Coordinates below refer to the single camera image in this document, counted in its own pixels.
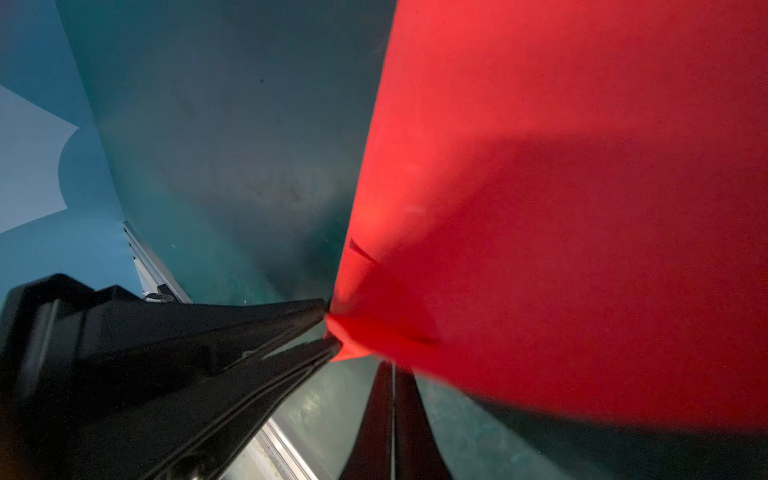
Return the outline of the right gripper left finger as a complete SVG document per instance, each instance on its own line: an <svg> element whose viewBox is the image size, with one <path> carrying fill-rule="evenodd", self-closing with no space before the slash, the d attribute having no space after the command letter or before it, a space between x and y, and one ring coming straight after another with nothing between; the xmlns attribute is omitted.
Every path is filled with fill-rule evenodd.
<svg viewBox="0 0 768 480"><path fill-rule="evenodd" d="M379 364L341 480L390 480L393 461L393 370Z"/></svg>

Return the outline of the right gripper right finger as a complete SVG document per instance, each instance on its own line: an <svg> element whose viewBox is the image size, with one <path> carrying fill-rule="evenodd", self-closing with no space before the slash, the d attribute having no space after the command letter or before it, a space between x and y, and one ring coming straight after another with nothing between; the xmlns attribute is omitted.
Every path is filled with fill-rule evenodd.
<svg viewBox="0 0 768 480"><path fill-rule="evenodd" d="M414 375L395 369L396 479L452 479L435 441Z"/></svg>

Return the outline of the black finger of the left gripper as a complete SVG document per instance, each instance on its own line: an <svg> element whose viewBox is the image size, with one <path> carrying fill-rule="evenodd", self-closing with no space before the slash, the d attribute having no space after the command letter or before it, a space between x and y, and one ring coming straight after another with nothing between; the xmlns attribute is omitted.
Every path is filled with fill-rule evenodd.
<svg viewBox="0 0 768 480"><path fill-rule="evenodd" d="M136 406L120 405L68 442L66 479L217 479L278 407L340 350L334 337L248 358Z"/></svg>

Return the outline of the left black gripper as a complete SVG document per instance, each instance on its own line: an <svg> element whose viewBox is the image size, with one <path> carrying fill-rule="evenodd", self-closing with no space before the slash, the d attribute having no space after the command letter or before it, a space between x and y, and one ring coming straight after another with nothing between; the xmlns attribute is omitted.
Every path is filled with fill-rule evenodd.
<svg viewBox="0 0 768 480"><path fill-rule="evenodd" d="M321 299L257 306L145 302L56 274L14 288L1 314L1 391L14 446L3 462L26 478L141 479L144 384L189 384L232 368L273 375L329 360L329 343L287 349L318 325Z"/></svg>

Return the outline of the red square paper sheet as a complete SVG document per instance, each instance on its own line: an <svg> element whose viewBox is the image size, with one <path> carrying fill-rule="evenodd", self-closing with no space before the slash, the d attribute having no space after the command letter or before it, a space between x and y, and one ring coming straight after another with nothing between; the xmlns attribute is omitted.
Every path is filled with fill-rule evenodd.
<svg viewBox="0 0 768 480"><path fill-rule="evenodd" d="M767 5L401 1L330 331L481 397L767 426Z"/></svg>

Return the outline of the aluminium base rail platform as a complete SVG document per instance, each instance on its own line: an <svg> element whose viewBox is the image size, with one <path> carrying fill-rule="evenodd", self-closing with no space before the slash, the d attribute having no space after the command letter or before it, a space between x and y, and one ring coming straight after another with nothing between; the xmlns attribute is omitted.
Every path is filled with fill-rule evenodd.
<svg viewBox="0 0 768 480"><path fill-rule="evenodd" d="M191 297L129 222L122 228L142 285L150 301L190 303ZM223 473L224 479L327 479L308 447L278 415L269 418Z"/></svg>

